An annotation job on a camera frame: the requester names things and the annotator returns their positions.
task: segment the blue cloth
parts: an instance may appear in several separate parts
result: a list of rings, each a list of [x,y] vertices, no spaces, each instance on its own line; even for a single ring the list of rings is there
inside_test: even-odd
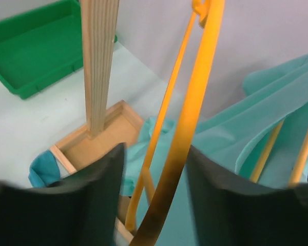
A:
[[[60,178],[56,158],[49,150],[40,154],[30,166],[29,180],[35,188],[45,187]]]
[[[268,135],[287,117],[260,178],[264,185],[284,187],[308,128],[308,55],[250,74],[243,89],[247,98],[198,124],[192,144],[221,166],[249,177]],[[138,143],[128,149],[124,195],[132,195],[155,122],[154,117],[148,119]],[[159,181],[175,129],[175,121],[165,121],[150,168],[154,184]],[[197,245],[187,190],[183,172],[156,245]],[[143,192],[137,225],[147,209]]]

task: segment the dark blurred object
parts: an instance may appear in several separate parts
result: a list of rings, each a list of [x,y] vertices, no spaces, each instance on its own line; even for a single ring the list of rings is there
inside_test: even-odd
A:
[[[0,182],[0,246],[112,246],[123,165],[119,144],[48,188]]]
[[[200,246],[308,246],[308,184],[267,188],[194,147],[187,176]]]

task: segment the wooden beam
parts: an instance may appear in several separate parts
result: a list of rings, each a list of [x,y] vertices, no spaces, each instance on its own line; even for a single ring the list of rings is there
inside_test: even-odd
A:
[[[82,42],[87,131],[104,130],[119,0],[83,0]]]

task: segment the green plastic bin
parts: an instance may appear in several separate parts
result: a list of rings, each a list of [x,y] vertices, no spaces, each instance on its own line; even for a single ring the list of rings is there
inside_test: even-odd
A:
[[[82,58],[81,10],[76,0],[0,21],[0,81],[22,99],[81,68]]]

